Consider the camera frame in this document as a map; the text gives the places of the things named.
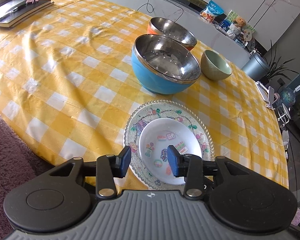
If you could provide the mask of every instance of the white bowl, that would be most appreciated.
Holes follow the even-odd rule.
[[[158,118],[146,125],[140,134],[139,153],[146,168],[160,181],[172,185],[185,184],[176,178],[168,163],[167,148],[174,145],[180,154],[202,157],[195,135],[182,123],[170,118]]]

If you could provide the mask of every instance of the gray ribbed panel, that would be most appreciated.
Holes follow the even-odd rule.
[[[287,231],[249,236],[223,227],[200,201],[178,191],[126,190],[115,200],[100,202],[92,215],[66,232],[30,235],[14,231],[7,240],[292,240]]]

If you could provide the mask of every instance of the wall outlet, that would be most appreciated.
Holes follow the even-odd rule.
[[[281,86],[283,86],[285,84],[285,82],[283,81],[282,78],[279,78],[277,81]]]

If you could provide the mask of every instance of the bowl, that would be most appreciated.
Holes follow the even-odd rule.
[[[201,71],[211,80],[223,80],[232,74],[229,64],[212,50],[205,50],[201,56]]]
[[[159,94],[181,92],[201,74],[199,63],[189,50],[155,34],[144,34],[136,39],[131,64],[142,86]]]
[[[158,34],[173,39],[188,50],[193,49],[197,45],[197,39],[190,31],[180,24],[165,18],[152,18],[149,22],[147,33]]]
[[[140,158],[160,181],[172,185],[185,184],[184,177],[176,178],[171,172],[167,153],[169,145],[174,145],[180,154],[202,157],[198,140],[188,127],[170,118],[158,118],[148,123],[140,134]]]

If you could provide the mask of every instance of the table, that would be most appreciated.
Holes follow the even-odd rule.
[[[229,62],[233,74],[224,81],[202,74],[181,93],[150,93],[130,58],[149,16],[105,0],[53,1],[15,28],[0,28],[0,114],[39,157],[58,165],[118,154],[132,112],[167,99],[203,120],[216,156],[289,186],[275,114],[244,72]],[[206,49],[199,41],[192,53],[200,61]],[[118,190],[146,189],[131,170],[115,182]]]

